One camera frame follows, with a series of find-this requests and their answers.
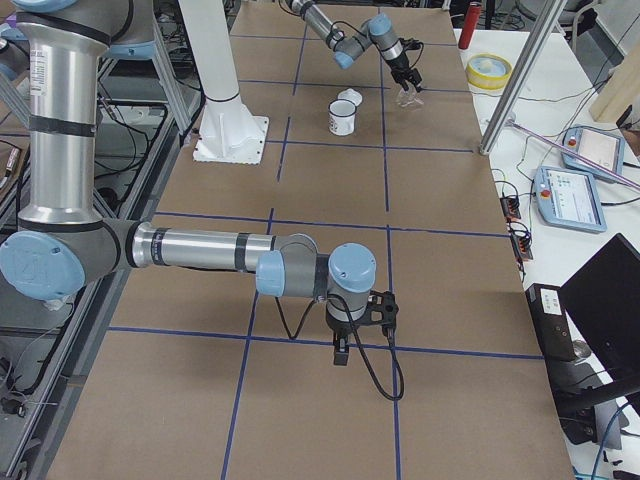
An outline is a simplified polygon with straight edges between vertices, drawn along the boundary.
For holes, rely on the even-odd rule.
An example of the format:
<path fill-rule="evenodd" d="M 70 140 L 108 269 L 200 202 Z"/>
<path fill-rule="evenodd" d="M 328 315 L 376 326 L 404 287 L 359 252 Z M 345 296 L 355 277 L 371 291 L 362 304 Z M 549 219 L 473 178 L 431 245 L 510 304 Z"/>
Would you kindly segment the white cup lid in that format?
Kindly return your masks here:
<path fill-rule="evenodd" d="M 353 103 L 356 107 L 358 107 L 363 101 L 361 93 L 353 88 L 348 88 L 339 92 L 337 94 L 337 99 L 347 100 Z"/>

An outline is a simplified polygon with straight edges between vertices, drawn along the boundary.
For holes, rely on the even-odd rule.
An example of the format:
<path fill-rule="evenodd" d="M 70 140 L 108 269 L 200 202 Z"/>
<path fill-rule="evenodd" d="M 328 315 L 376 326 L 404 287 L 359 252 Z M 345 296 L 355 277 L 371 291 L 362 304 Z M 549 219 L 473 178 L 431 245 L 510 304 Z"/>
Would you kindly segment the black box with label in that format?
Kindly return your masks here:
<path fill-rule="evenodd" d="M 526 298 L 543 356 L 563 362 L 574 361 L 576 355 L 559 288 L 534 283 L 526 290 Z"/>

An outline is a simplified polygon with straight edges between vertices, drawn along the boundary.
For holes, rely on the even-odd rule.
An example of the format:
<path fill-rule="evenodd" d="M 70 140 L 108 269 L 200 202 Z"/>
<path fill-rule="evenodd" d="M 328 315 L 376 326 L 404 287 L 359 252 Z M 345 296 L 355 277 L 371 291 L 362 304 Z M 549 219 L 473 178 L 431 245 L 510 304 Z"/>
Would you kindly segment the aluminium frame post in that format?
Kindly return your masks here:
<path fill-rule="evenodd" d="M 495 146 L 502 129 L 507 124 L 509 114 L 513 110 L 525 82 L 533 70 L 565 6 L 566 1 L 562 0 L 548 0 L 545 2 L 540 16 L 536 20 L 532 31 L 529 33 L 513 68 L 511 77 L 483 134 L 479 145 L 479 153 L 481 155 L 489 155 Z"/>

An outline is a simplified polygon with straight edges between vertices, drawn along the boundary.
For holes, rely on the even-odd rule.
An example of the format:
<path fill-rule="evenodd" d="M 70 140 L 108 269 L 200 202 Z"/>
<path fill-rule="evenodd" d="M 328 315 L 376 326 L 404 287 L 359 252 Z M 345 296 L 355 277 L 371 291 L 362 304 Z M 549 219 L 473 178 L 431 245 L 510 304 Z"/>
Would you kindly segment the yellow tape roll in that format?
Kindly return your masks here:
<path fill-rule="evenodd" d="M 512 65 L 506 59 L 489 53 L 470 57 L 465 68 L 468 83 L 484 90 L 504 88 L 512 70 Z"/>

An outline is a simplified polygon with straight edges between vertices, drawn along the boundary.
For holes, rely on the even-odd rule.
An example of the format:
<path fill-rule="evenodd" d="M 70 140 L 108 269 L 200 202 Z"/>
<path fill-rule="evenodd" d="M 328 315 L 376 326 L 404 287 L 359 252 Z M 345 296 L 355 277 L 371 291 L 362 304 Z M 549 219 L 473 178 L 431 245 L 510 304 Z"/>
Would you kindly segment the brown paper table cover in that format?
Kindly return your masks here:
<path fill-rule="evenodd" d="M 241 7 L 231 33 L 249 109 L 270 120 L 257 165 L 184 148 L 153 223 L 239 231 L 301 297 L 251 274 L 153 265 L 126 284 L 52 479 L 568 479 L 572 475 L 447 16 L 392 9 L 425 44 L 422 105 L 402 108 L 375 51 L 340 70 L 301 20 Z M 360 330 L 334 362 L 324 303 L 349 242 L 363 286 L 399 307 L 394 349 Z"/>

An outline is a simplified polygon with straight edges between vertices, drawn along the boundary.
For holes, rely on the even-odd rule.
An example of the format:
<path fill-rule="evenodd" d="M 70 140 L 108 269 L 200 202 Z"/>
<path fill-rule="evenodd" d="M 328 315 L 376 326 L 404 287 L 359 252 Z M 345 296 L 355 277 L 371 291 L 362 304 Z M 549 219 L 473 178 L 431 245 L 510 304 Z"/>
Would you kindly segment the blue teach pendant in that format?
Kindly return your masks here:
<path fill-rule="evenodd" d="M 592 174 L 541 166 L 533 184 L 538 211 L 547 224 L 590 233 L 607 230 Z"/>
<path fill-rule="evenodd" d="M 600 165 L 607 170 L 607 174 L 563 153 L 562 159 L 567 168 L 588 171 L 601 179 L 608 178 L 610 173 L 620 174 L 622 172 L 623 140 L 617 135 L 594 127 L 575 126 L 564 134 L 563 145 Z"/>

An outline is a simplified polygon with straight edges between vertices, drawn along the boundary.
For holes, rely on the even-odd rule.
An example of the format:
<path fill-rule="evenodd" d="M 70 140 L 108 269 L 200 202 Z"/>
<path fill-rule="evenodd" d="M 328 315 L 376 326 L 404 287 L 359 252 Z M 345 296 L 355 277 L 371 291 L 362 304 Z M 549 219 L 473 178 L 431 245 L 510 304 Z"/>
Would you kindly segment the black monitor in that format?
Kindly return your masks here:
<path fill-rule="evenodd" d="M 582 337 L 615 379 L 639 372 L 639 251 L 615 234 L 560 288 Z"/>

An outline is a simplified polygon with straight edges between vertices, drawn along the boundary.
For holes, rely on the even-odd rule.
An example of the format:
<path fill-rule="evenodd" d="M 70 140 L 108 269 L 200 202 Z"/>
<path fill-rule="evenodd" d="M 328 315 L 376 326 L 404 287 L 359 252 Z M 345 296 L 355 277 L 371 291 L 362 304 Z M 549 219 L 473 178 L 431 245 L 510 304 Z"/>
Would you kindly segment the white enamel patterned cup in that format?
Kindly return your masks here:
<path fill-rule="evenodd" d="M 329 131 L 336 136 L 348 136 L 355 130 L 357 106 L 347 99 L 336 99 L 329 104 Z"/>

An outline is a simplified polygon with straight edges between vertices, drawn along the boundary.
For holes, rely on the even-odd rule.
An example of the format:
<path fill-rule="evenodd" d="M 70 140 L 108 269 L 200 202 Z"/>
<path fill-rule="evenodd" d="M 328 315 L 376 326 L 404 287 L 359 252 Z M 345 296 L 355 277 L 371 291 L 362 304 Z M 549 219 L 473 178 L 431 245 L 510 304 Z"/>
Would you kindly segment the near blue teach pendant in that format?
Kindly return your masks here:
<path fill-rule="evenodd" d="M 590 233 L 607 230 L 592 174 L 541 166 L 533 184 L 538 211 L 547 224 Z"/>

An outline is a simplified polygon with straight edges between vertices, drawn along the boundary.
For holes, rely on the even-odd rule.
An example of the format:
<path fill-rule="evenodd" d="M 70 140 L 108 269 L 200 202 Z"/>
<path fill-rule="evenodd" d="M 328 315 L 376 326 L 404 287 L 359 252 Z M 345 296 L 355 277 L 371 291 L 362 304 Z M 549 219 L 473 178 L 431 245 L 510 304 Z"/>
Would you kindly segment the black orange connector block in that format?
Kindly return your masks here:
<path fill-rule="evenodd" d="M 519 262 L 526 262 L 533 259 L 531 250 L 531 235 L 524 231 L 515 231 L 511 233 L 511 242 L 514 254 Z"/>
<path fill-rule="evenodd" d="M 507 221 L 520 220 L 520 199 L 518 195 L 502 196 L 500 198 L 501 208 Z"/>

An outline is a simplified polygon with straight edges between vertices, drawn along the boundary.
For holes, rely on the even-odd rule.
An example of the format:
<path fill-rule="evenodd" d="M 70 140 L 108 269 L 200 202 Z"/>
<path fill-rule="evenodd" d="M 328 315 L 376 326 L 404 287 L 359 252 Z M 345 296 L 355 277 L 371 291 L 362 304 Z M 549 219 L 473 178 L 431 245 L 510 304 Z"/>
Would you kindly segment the far blue teach pendant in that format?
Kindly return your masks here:
<path fill-rule="evenodd" d="M 594 127 L 575 126 L 564 134 L 563 145 L 600 165 L 607 170 L 607 174 L 563 153 L 562 159 L 567 168 L 588 171 L 601 179 L 608 178 L 610 173 L 620 174 L 622 172 L 623 140 L 617 135 Z"/>

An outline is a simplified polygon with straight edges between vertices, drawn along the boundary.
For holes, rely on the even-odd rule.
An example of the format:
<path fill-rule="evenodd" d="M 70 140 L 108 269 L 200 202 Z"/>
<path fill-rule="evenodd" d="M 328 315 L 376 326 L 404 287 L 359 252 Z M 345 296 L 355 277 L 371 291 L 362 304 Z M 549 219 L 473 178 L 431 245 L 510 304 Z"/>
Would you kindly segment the red cylinder can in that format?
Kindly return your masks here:
<path fill-rule="evenodd" d="M 464 24 L 458 40 L 460 50 L 466 50 L 469 47 L 481 13 L 482 3 L 471 1 L 464 16 Z"/>

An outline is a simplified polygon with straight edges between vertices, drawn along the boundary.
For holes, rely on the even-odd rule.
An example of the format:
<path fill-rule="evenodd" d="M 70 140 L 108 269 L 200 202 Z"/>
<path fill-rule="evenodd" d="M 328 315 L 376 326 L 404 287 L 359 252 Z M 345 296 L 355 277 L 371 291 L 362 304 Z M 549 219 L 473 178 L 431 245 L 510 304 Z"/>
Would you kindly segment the wooden beam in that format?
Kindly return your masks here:
<path fill-rule="evenodd" d="M 639 45 L 630 51 L 589 108 L 596 122 L 615 123 L 639 97 Z"/>

